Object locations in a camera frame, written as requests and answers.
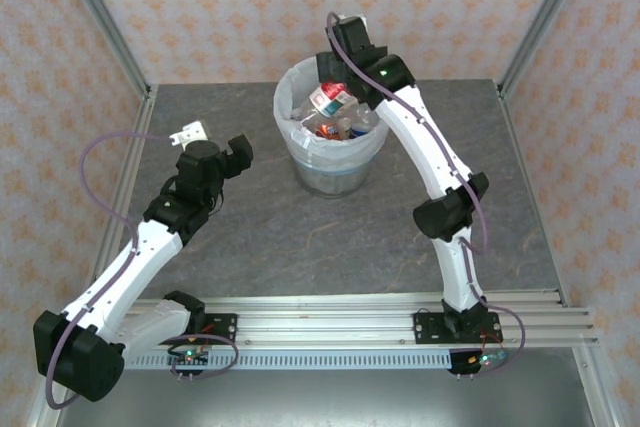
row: patterned wallpaper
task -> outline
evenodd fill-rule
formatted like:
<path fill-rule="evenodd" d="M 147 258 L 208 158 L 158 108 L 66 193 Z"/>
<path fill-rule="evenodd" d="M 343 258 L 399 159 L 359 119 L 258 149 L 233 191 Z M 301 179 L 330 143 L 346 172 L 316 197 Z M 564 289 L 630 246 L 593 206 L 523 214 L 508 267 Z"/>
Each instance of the patterned wallpaper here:
<path fill-rule="evenodd" d="M 510 102 L 557 266 L 638 422 L 639 86 L 640 0 L 567 0 Z"/>
<path fill-rule="evenodd" d="M 416 78 L 499 80 L 542 0 L 106 0 L 150 83 L 276 81 L 365 13 Z"/>
<path fill-rule="evenodd" d="M 105 220 L 80 190 L 80 150 L 131 128 L 138 98 L 82 0 L 0 0 L 0 423 L 21 426 L 39 379 L 32 326 L 83 288 Z M 110 193 L 122 143 L 96 149 Z"/>

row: transparent bin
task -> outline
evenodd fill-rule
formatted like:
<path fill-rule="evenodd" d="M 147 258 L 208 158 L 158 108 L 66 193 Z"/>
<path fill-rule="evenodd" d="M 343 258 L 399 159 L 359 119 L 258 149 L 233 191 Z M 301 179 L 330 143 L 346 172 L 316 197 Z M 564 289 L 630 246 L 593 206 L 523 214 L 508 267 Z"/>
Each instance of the transparent bin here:
<path fill-rule="evenodd" d="M 318 86 L 316 59 L 303 60 L 287 71 L 273 98 L 273 115 L 293 159 L 302 186 L 322 197 L 343 197 L 356 191 L 371 170 L 371 161 L 389 132 L 378 122 L 371 132 L 350 140 L 329 140 L 290 120 L 298 107 Z"/>

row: black mounting plate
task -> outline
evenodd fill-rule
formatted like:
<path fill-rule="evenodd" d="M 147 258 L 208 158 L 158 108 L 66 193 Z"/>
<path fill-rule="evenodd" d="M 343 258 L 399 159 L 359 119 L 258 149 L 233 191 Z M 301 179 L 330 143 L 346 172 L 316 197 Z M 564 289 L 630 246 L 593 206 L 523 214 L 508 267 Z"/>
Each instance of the black mounting plate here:
<path fill-rule="evenodd" d="M 238 315 L 237 314 L 205 314 L 204 326 L 207 327 L 213 325 L 207 330 L 207 334 L 217 335 L 229 339 L 231 342 L 236 341 L 236 332 L 238 330 Z M 184 340 L 176 340 L 171 342 L 163 342 L 162 345 L 168 346 L 187 346 L 187 345 L 204 345 L 207 343 L 207 339 L 194 339 L 193 342 L 187 342 Z M 208 345 L 226 345 L 219 340 L 210 340 Z"/>
<path fill-rule="evenodd" d="M 480 331 L 495 335 L 502 342 L 500 318 L 495 312 L 487 312 L 474 328 L 455 334 L 445 325 L 444 312 L 422 312 L 413 314 L 413 333 L 416 344 L 482 344 Z M 485 338 L 487 344 L 497 344 L 490 336 Z"/>

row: orange floral wallpaper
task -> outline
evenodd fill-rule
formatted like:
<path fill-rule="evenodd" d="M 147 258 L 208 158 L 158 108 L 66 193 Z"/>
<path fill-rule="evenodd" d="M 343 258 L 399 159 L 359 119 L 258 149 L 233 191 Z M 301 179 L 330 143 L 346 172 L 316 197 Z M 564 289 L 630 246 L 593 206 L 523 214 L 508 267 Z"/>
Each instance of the orange floral wallpaper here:
<path fill-rule="evenodd" d="M 640 419 L 640 0 L 567 0 L 510 101 L 573 303 Z"/>
<path fill-rule="evenodd" d="M 104 217 L 76 174 L 82 148 L 131 128 L 139 103 L 82 0 L 0 0 L 0 424 L 24 425 L 38 385 L 32 326 L 81 291 Z M 109 198 L 124 145 L 98 148 Z"/>
<path fill-rule="evenodd" d="M 105 0 L 151 83 L 277 81 L 365 13 L 417 78 L 499 80 L 542 0 Z"/>

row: marble surface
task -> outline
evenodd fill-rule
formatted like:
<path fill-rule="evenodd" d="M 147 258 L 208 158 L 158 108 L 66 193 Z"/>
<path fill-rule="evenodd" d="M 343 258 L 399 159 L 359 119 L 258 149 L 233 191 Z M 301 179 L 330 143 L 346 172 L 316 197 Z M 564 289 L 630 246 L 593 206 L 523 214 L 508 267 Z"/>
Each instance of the marble surface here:
<path fill-rule="evenodd" d="M 490 80 L 421 81 L 427 108 L 458 155 L 484 171 L 482 204 L 490 252 L 476 257 L 486 290 L 556 288 L 549 248 L 537 223 Z M 437 292 L 442 278 L 431 241 L 413 223 L 427 199 L 416 168 L 395 135 L 356 193 L 313 197 L 294 178 L 272 114 L 273 83 L 161 86 L 149 132 L 171 134 L 205 120 L 226 145 L 244 133 L 252 167 L 225 183 L 225 204 L 143 293 L 180 289 L 199 297 Z M 175 173 L 177 148 L 147 142 L 130 216 Z M 478 224 L 473 239 L 481 241 Z"/>

